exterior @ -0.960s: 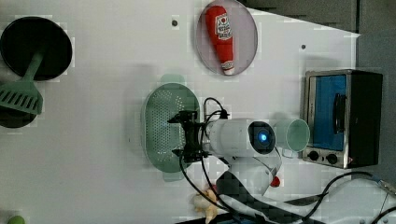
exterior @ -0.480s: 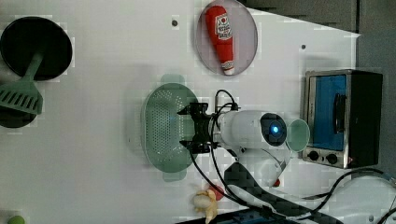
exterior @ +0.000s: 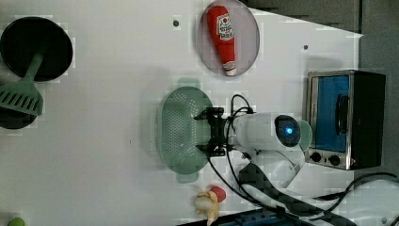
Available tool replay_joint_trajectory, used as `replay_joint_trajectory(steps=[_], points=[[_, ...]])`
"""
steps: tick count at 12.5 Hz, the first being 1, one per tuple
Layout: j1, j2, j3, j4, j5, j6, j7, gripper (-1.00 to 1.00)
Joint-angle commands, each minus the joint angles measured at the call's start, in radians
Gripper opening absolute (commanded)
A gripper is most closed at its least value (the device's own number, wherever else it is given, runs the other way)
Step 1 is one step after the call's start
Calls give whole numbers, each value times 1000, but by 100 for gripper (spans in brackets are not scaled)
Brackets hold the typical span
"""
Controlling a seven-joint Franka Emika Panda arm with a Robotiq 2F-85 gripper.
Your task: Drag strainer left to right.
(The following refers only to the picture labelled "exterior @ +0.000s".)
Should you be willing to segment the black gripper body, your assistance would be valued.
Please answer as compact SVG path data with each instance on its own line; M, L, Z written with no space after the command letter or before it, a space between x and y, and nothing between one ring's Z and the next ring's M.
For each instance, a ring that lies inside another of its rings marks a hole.
M231 123L231 117L224 119L221 115L211 115L209 124L211 126L211 138L209 144L221 148L228 144L228 126Z

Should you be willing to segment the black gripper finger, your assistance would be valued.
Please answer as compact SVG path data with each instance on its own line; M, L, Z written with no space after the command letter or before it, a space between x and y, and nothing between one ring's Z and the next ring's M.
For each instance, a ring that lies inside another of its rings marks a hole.
M195 117L196 121L207 120L207 121L218 121L224 114L223 107L207 107Z
M206 144L206 145L197 145L197 148L205 153L207 156L225 156L226 151L222 146Z

